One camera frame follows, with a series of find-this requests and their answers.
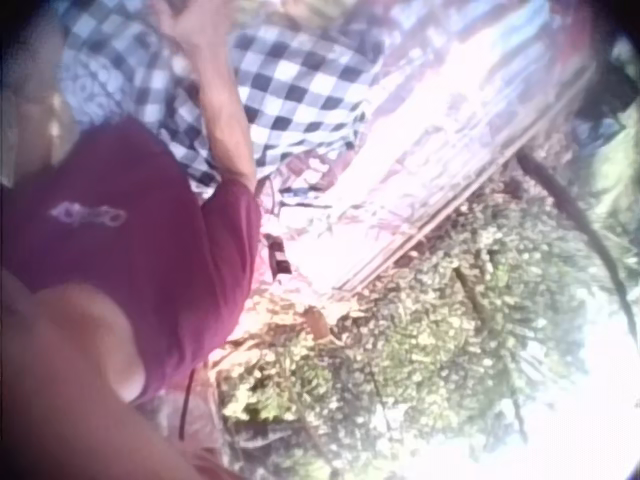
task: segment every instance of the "hand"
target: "hand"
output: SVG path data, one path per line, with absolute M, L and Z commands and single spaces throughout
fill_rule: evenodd
M 151 0 L 162 33 L 173 37 L 190 60 L 202 57 L 226 58 L 227 34 L 231 25 L 228 0 L 185 0 L 186 8 L 174 15 L 168 0 Z

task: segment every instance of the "black and white checkered fabric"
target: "black and white checkered fabric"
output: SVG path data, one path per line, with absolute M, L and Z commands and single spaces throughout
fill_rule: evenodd
M 80 127 L 133 115 L 167 144 L 194 188 L 215 186 L 197 83 L 144 4 L 58 7 L 67 33 L 59 80 Z M 360 11 L 332 29 L 284 25 L 260 22 L 230 37 L 259 176 L 296 153 L 326 155 L 353 145 L 388 33 L 379 16 Z

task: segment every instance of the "maroon t-shirt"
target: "maroon t-shirt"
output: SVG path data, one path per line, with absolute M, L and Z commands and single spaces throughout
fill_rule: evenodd
M 147 398 L 220 346 L 249 295 L 260 210 L 223 181 L 200 207 L 171 153 L 127 119 L 2 194 L 2 263 L 31 291 L 82 282 L 127 314 Z

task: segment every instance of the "patterned cloth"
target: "patterned cloth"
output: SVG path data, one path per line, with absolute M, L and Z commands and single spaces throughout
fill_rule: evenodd
M 65 2 L 59 13 L 67 33 L 59 80 L 79 126 L 132 115 L 167 144 L 194 189 L 215 186 L 198 85 L 142 2 Z M 260 22 L 232 33 L 260 177 L 294 154 L 352 148 L 390 38 L 381 20 L 355 10 L 331 29 Z

